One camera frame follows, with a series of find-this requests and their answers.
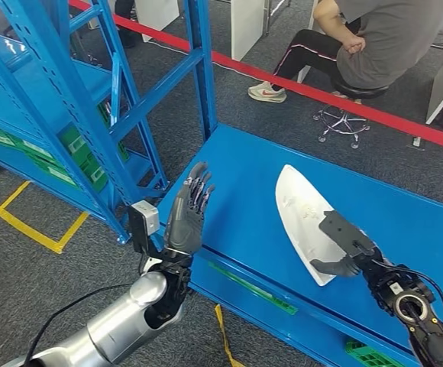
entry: blue shelving unit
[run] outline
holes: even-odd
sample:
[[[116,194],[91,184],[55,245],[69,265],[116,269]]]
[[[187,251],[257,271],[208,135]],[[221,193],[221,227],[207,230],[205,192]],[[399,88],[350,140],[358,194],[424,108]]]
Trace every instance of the blue shelving unit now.
[[[147,113],[192,71],[205,138],[216,126],[206,4],[186,0],[185,7],[192,50],[151,91],[140,96],[106,0],[92,0],[91,7],[73,19],[66,0],[0,0],[0,8],[21,40],[0,36],[0,129],[50,152],[76,186],[45,173],[27,154],[6,146],[0,145],[0,165],[102,219],[125,243],[129,234],[124,218],[116,216],[116,208],[145,196],[163,196],[169,184]],[[99,21],[112,70],[70,56],[70,34],[93,18]],[[105,99],[111,106],[109,127],[97,108]],[[126,101],[128,111],[121,114],[120,101]],[[60,133],[70,124],[77,128],[107,174],[106,186],[95,191],[60,140]],[[124,161],[118,144],[133,130],[138,131],[146,153],[128,150],[128,159]],[[144,183],[146,175],[151,178]]]

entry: person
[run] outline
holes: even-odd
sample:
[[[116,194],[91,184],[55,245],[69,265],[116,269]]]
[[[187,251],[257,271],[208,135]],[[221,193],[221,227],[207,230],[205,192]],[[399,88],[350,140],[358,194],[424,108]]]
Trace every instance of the person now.
[[[308,65],[355,88],[375,89],[393,83],[424,56],[443,22],[443,0],[321,0],[313,17],[325,34],[297,32],[275,75],[292,79]],[[360,27],[352,32],[349,25],[358,19]],[[286,100],[283,88],[269,82],[248,94]]]
[[[116,0],[115,2],[115,14],[130,19],[131,17],[131,9],[134,8],[134,0]],[[118,27],[118,34],[120,41],[125,48],[132,48],[135,46],[134,33],[125,27]]]

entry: black wire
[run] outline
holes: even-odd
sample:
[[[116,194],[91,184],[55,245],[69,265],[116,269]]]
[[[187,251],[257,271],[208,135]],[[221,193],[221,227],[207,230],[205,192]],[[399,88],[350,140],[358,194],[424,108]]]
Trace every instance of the black wire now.
[[[118,284],[118,285],[112,285],[110,287],[103,287],[103,288],[99,288],[97,289],[95,291],[92,291],[91,293],[88,293],[85,294],[85,296],[82,296],[81,298],[78,298],[73,302],[71,302],[70,304],[68,304],[67,306],[60,308],[58,311],[56,311],[54,313],[52,314],[52,316],[49,317],[48,320],[47,320],[47,322],[44,323],[43,326],[42,326],[42,328],[40,329],[40,331],[38,332],[38,334],[36,334],[36,336],[35,337],[35,339],[33,340],[33,342],[31,344],[31,346],[30,347],[30,349],[28,350],[28,353],[26,355],[26,358],[24,360],[24,366],[24,367],[28,367],[30,366],[30,361],[31,361],[31,358],[33,357],[33,352],[35,351],[35,348],[36,348],[36,346],[38,345],[38,342],[40,340],[40,338],[45,332],[45,330],[47,329],[47,327],[48,327],[48,325],[50,325],[50,323],[52,322],[52,320],[54,320],[54,318],[56,318],[57,316],[69,310],[71,307],[73,307],[76,304],[79,304],[79,302],[85,300],[86,298],[91,297],[91,296],[94,296],[94,294],[97,294],[100,292],[103,292],[103,291],[109,291],[110,289],[117,289],[117,288],[125,288],[125,287],[131,287],[133,283],[128,283],[128,284]]]
[[[442,301],[442,304],[443,304],[443,291],[442,291],[442,289],[441,289],[441,287],[439,287],[439,285],[438,283],[435,283],[432,278],[428,277],[426,274],[420,273],[419,271],[416,271],[416,270],[401,268],[399,266],[393,266],[393,265],[383,264],[383,262],[380,262],[380,261],[376,261],[376,260],[373,260],[373,262],[374,264],[383,266],[383,268],[392,269],[392,270],[403,271],[404,273],[415,274],[415,275],[418,275],[418,276],[419,276],[421,278],[424,278],[425,280],[429,281],[430,284],[433,285],[434,288],[435,288],[437,290],[437,292],[439,294],[439,296],[441,297],[441,300]]]

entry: white sneaker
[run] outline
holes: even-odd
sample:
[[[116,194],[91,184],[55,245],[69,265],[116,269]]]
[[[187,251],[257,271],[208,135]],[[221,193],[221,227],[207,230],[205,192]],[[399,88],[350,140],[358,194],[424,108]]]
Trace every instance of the white sneaker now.
[[[284,88],[279,90],[272,89],[269,82],[263,82],[257,86],[248,88],[248,95],[257,101],[282,103],[286,100],[286,91]]]

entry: yellow floor tape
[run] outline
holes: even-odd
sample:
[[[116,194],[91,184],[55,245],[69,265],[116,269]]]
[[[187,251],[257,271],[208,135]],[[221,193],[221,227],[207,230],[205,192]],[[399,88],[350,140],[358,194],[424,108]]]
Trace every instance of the yellow floor tape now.
[[[9,223],[10,225],[17,229],[18,231],[30,237],[30,239],[35,240],[41,245],[44,245],[46,248],[56,252],[57,254],[61,254],[62,250],[67,244],[89,214],[86,212],[82,212],[81,215],[77,218],[74,223],[73,223],[70,228],[69,228],[60,241],[54,241],[46,235],[42,233],[39,233],[36,229],[31,228],[30,226],[21,222],[20,219],[16,218],[15,216],[11,214],[10,212],[6,210],[6,207],[11,203],[13,200],[16,199],[21,191],[26,189],[30,184],[30,181],[25,181],[24,183],[21,184],[17,190],[12,193],[10,197],[6,199],[4,203],[0,205],[0,217],[3,220]]]
[[[225,347],[225,353],[229,357],[232,367],[245,367],[241,363],[236,361],[234,357],[232,356],[232,352],[230,352],[230,347],[229,345],[229,340],[226,338],[226,334],[225,333],[225,326],[223,325],[223,315],[222,314],[222,307],[220,304],[217,304],[214,308],[214,312],[217,313],[217,318],[220,323],[220,329],[221,330],[221,334],[223,336],[223,345]]]

